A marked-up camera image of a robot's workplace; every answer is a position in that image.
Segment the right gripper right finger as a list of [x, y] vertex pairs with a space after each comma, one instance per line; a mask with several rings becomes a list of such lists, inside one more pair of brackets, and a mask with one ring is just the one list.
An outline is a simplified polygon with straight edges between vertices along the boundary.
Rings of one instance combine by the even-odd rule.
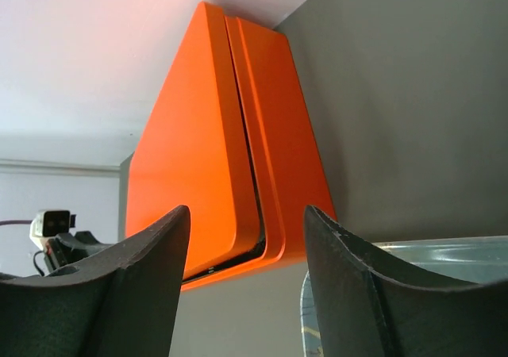
[[478, 284], [408, 263], [304, 212], [306, 257], [327, 356], [504, 356], [507, 282]]

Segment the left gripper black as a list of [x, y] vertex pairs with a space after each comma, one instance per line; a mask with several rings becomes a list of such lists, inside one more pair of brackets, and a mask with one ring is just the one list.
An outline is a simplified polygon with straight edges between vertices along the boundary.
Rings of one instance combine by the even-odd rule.
[[43, 236], [40, 232], [34, 231], [33, 243], [39, 248], [33, 256], [33, 265], [40, 276], [45, 276], [46, 273], [37, 264], [37, 255], [44, 256], [44, 263], [50, 274], [112, 246], [100, 242], [89, 231], [75, 234], [65, 232], [54, 236]]

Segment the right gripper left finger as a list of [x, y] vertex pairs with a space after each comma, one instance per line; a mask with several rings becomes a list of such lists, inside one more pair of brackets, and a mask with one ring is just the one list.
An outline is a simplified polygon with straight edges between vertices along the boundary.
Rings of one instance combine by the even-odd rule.
[[1, 276], [3, 356], [167, 356], [190, 239], [180, 205], [46, 277]]

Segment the orange box lid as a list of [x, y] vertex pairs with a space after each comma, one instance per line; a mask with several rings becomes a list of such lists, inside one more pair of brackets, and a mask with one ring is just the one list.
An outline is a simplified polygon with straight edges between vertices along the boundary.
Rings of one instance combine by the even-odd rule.
[[223, 10], [198, 4], [129, 168], [125, 233], [190, 210], [184, 278], [251, 251], [261, 219]]

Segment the orange compartment box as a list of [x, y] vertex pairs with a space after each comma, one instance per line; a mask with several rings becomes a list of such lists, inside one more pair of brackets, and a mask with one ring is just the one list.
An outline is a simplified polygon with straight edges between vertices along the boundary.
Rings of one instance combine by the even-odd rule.
[[298, 80], [282, 33], [227, 17], [233, 65], [265, 230], [263, 253], [183, 283], [183, 290], [300, 263], [303, 214], [316, 205], [336, 214]]

